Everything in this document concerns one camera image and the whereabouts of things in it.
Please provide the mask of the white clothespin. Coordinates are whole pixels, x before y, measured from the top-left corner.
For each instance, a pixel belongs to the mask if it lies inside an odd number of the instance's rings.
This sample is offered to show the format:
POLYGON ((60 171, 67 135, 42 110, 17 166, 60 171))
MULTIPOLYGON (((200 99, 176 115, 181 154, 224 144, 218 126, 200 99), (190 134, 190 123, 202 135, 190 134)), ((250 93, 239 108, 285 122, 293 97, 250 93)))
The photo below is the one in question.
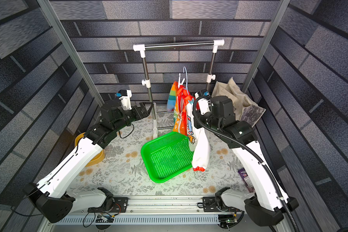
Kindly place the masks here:
POLYGON ((184 84, 185 81, 186 81, 186 78, 185 77, 182 78, 181 73, 179 73, 177 88, 179 89, 184 84))

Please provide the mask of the rainbow striped jacket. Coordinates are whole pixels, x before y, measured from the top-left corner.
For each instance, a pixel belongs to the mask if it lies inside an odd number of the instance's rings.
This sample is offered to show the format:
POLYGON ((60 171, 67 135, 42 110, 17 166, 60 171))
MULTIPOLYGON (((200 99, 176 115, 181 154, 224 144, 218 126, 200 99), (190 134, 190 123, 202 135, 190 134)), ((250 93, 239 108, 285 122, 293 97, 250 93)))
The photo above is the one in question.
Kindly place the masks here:
POLYGON ((193 98, 182 85, 177 88, 178 82, 174 82, 167 102, 167 111, 174 112, 173 131, 187 136, 187 112, 186 105, 193 98))

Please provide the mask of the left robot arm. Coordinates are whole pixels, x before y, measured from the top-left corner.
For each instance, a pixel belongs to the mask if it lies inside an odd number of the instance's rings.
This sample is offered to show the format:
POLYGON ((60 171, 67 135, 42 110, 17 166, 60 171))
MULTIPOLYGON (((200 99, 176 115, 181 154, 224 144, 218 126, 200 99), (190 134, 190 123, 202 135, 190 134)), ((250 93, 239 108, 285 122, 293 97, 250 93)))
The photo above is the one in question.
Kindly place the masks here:
POLYGON ((90 127, 72 152, 38 183, 29 183, 23 191, 33 206, 51 223, 69 213, 88 209, 106 213, 114 207, 113 194, 105 188, 71 193, 67 188, 83 168, 117 137, 117 133, 133 122, 147 118, 152 102, 123 108, 120 100, 109 100, 101 107, 101 119, 90 127))

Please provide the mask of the white cartoon jacket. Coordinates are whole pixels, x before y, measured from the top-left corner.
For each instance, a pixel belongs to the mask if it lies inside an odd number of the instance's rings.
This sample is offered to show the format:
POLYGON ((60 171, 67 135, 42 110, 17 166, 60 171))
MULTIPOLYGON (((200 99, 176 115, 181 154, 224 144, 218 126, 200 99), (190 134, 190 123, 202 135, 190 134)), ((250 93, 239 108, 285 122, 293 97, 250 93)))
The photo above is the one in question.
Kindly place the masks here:
POLYGON ((205 129, 197 129, 194 126, 195 119, 192 113, 194 101, 195 98, 192 98, 186 105, 188 145, 190 151, 194 152, 191 162, 193 171, 204 172, 209 165, 210 144, 205 129))

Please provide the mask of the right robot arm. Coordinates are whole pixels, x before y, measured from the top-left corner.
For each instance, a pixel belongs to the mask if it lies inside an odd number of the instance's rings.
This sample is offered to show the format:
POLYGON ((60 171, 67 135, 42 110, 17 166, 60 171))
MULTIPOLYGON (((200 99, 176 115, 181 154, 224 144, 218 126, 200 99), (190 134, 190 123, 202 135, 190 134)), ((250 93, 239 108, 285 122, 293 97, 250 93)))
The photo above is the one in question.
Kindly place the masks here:
POLYGON ((192 114, 195 128, 213 133, 234 152, 255 190, 242 194, 223 188, 216 193, 219 208, 242 210, 256 225, 269 227, 273 232, 299 231, 292 215, 299 206, 297 200, 288 196, 276 181, 252 127, 236 120, 232 100, 226 96, 197 95, 192 114))

